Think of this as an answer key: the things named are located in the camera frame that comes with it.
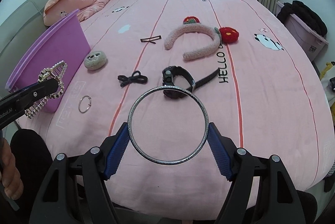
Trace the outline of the person's left hand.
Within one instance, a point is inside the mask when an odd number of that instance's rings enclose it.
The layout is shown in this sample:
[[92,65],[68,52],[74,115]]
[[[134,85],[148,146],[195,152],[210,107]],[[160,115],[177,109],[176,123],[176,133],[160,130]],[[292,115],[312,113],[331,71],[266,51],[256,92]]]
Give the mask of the person's left hand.
[[9,143],[1,138],[1,161],[3,171],[1,172],[1,182],[5,188],[5,194],[12,200],[17,200],[23,193],[23,182],[21,175],[15,165],[15,156],[13,155]]

